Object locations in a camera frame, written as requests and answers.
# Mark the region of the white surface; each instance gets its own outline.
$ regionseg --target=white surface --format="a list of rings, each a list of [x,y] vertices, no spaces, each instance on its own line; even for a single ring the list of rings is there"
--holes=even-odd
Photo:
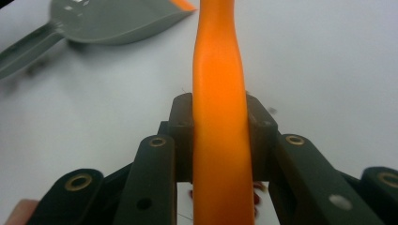
[[[42,0],[2,8],[0,51],[45,24],[48,8]],[[130,45],[61,41],[45,67],[0,82],[0,223],[65,173],[107,175],[133,161],[173,98],[191,91],[197,19]],[[392,0],[237,1],[247,90],[277,110],[281,133],[309,138],[336,169],[356,177],[370,166],[397,169],[397,22]],[[187,188],[179,212],[189,217]],[[258,224],[277,223],[263,202]]]

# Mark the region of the white table surface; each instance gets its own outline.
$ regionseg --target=white table surface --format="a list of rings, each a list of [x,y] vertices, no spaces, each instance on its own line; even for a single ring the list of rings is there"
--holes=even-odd
[[[45,24],[49,3],[2,8],[0,51]],[[197,22],[198,12],[129,45],[63,40],[39,58],[44,66],[0,81],[0,223],[65,173],[108,175],[133,161],[173,98],[191,92]],[[237,0],[247,90],[276,109],[281,133],[309,138],[336,169],[356,177],[371,166],[398,169],[397,22],[392,0]],[[178,212],[190,217],[188,188]],[[260,211],[258,224],[277,223],[268,196]]]

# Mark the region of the gray handle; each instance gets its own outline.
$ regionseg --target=gray handle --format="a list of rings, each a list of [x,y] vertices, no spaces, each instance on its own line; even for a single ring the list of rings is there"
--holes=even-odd
[[[63,37],[47,23],[0,53],[0,79],[28,65]]]

